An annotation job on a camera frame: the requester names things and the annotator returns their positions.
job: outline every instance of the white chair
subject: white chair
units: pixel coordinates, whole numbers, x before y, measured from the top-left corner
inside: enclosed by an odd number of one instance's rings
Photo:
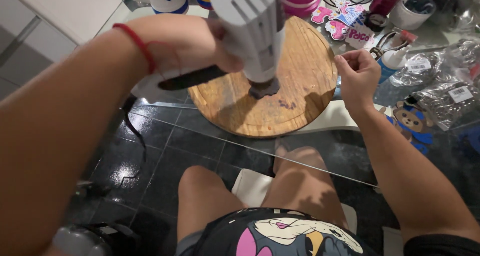
[[[250,207],[260,207],[273,178],[249,169],[242,169],[235,180],[232,193]],[[357,212],[342,204],[349,230],[357,233]]]

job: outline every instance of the dark craft material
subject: dark craft material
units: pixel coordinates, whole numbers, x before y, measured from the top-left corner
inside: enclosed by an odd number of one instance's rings
[[[274,95],[280,89],[279,79],[277,77],[274,77],[273,79],[264,83],[255,83],[252,81],[248,82],[251,85],[250,89],[248,90],[248,94],[256,100],[261,99],[265,95]]]

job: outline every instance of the hand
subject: hand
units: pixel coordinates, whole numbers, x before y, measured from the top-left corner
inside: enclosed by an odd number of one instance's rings
[[[127,25],[148,43],[160,72],[179,67],[196,70],[213,64],[225,72],[243,69],[242,60],[223,47],[221,40],[225,30],[218,20],[157,14],[134,19]]]
[[[345,107],[352,117],[374,107],[374,93],[381,68],[367,50],[352,50],[335,56]]]

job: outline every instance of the black t-shirt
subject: black t-shirt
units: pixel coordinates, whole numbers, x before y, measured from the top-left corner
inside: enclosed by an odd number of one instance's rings
[[[349,230],[298,211],[249,208],[207,225],[195,256],[377,256]],[[480,255],[480,243],[433,234],[409,240],[404,255]]]

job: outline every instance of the shorts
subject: shorts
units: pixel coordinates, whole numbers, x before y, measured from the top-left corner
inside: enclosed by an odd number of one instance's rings
[[[199,230],[185,236],[177,244],[177,250],[175,256],[192,256],[194,254],[194,248],[198,240],[202,236],[204,230]]]

